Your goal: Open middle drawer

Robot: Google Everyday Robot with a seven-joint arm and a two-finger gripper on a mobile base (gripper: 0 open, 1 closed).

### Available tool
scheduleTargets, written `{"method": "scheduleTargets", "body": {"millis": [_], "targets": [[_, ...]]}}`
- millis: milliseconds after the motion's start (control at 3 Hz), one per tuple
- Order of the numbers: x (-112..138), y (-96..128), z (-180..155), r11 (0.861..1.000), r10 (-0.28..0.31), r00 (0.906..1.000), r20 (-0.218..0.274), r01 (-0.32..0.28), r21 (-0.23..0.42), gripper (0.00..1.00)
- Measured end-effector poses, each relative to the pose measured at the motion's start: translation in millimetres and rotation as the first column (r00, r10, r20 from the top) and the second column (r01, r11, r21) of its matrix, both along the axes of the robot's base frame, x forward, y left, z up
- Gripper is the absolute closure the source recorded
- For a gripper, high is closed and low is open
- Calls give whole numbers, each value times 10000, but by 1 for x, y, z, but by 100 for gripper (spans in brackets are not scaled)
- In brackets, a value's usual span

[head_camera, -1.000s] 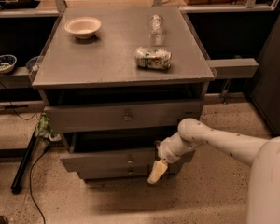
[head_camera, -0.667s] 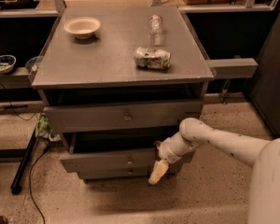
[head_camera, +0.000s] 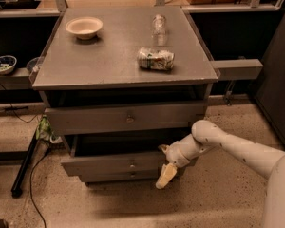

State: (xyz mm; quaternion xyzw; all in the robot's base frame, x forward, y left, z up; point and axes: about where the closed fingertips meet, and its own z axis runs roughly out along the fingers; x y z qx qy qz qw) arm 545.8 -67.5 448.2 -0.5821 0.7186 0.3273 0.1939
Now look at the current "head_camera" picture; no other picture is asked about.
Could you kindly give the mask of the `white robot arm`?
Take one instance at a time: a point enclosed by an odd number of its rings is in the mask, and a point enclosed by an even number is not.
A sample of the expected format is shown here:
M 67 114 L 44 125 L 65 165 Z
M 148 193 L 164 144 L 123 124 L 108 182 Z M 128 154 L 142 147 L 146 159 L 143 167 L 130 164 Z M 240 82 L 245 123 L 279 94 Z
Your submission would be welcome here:
M 162 166 L 156 187 L 163 189 L 180 168 L 215 147 L 268 180 L 262 228 L 285 228 L 285 151 L 229 134 L 206 120 L 195 122 L 182 140 L 161 146 L 167 163 Z

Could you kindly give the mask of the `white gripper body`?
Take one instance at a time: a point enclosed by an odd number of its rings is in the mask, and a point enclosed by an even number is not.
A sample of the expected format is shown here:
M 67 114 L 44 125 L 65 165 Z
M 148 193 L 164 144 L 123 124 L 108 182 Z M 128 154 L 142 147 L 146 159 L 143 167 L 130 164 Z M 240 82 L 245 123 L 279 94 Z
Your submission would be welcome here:
M 209 152 L 213 146 L 201 144 L 192 135 L 188 135 L 180 141 L 175 141 L 164 148 L 164 154 L 169 163 L 178 168 L 188 165 L 191 160 Z

